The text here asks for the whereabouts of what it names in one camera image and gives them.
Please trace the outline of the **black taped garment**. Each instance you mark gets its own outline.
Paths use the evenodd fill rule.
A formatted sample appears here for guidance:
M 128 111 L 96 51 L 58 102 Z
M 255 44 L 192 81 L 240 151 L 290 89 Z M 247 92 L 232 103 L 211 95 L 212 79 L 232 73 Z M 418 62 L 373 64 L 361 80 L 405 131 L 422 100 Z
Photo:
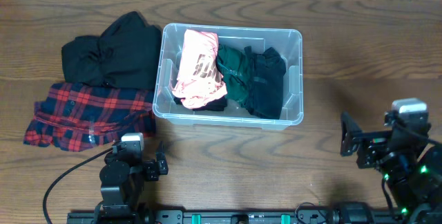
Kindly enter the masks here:
M 220 99 L 209 102 L 205 106 L 193 109 L 193 111 L 223 111 L 227 105 L 227 99 L 225 97 L 221 97 Z

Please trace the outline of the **coral pink printed shirt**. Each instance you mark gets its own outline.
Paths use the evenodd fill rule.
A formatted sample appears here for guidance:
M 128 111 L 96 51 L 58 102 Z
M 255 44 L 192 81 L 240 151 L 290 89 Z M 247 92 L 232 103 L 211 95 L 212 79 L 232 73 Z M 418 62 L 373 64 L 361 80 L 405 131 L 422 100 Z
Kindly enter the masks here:
M 218 48 L 214 32 L 185 31 L 177 83 L 172 90 L 184 107 L 198 109 L 227 94 L 216 64 Z

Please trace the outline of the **red navy plaid shirt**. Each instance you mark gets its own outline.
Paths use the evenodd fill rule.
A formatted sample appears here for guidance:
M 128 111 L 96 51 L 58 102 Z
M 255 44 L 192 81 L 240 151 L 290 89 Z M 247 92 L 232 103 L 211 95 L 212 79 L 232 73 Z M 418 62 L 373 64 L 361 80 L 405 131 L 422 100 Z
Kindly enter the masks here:
M 36 102 L 23 143 L 80 152 L 119 140 L 126 133 L 155 135 L 153 93 L 133 88 L 53 84 Z

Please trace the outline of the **navy garment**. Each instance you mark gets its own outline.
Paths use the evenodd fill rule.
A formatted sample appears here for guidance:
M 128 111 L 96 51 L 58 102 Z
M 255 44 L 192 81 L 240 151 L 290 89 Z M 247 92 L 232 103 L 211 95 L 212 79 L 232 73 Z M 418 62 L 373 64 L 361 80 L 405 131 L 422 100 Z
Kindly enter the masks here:
M 282 111 L 285 61 L 273 47 L 262 54 L 254 53 L 250 46 L 244 51 L 253 65 L 249 96 L 244 107 L 256 117 L 277 120 Z

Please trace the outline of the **large black garment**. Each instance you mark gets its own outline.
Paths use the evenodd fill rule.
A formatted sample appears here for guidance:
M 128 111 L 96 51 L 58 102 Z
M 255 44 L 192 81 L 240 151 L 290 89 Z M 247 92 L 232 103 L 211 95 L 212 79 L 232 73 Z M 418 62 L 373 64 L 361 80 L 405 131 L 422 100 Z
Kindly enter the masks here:
M 161 30 L 129 12 L 101 35 L 78 36 L 61 48 L 65 81 L 153 90 L 161 44 Z

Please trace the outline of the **dark green garment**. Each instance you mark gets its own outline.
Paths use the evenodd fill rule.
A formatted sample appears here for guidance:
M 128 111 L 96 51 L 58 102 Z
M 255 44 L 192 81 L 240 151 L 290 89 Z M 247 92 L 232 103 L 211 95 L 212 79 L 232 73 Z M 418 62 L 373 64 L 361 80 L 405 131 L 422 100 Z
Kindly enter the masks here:
M 223 75 L 222 80 L 227 85 L 226 98 L 244 105 L 251 87 L 250 59 L 241 51 L 220 44 L 216 64 Z

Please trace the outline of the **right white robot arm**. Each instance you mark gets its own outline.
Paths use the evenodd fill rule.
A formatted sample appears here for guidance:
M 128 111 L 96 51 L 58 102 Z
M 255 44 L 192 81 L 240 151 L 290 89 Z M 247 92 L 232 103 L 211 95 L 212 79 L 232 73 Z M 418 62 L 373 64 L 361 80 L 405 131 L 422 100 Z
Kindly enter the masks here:
M 364 132 L 344 112 L 340 154 L 357 155 L 360 169 L 375 169 L 390 217 L 397 223 L 441 222 L 441 143 L 430 139 L 427 111 L 385 113 L 386 131 Z

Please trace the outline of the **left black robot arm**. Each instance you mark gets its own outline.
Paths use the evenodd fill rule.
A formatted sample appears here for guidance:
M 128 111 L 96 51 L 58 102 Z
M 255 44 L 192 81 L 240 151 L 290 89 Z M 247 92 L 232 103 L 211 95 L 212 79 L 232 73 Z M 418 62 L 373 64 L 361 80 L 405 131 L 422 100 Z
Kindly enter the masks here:
M 144 160 L 140 141 L 119 141 L 106 154 L 106 165 L 99 173 L 104 216 L 127 218 L 137 209 L 144 183 L 167 175 L 169 167 L 161 142 L 155 159 Z

